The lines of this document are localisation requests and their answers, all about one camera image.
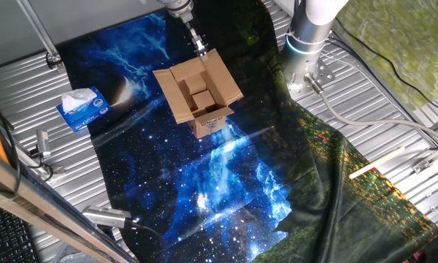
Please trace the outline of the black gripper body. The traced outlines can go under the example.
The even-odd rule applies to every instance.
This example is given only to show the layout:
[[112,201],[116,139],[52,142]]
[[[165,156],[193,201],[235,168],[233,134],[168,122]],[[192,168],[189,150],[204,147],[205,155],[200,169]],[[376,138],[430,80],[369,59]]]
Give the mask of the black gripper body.
[[191,42],[195,47],[198,47],[199,43],[201,42],[201,37],[198,35],[195,28],[190,24],[190,22],[185,22],[184,25],[187,28]]

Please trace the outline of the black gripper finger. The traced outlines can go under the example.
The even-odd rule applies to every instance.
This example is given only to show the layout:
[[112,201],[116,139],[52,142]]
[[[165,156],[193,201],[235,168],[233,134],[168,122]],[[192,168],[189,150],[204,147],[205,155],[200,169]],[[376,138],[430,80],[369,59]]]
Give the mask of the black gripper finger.
[[195,52],[197,56],[202,60],[207,59],[207,44],[204,43],[203,39],[199,35],[192,36],[192,41],[195,46]]

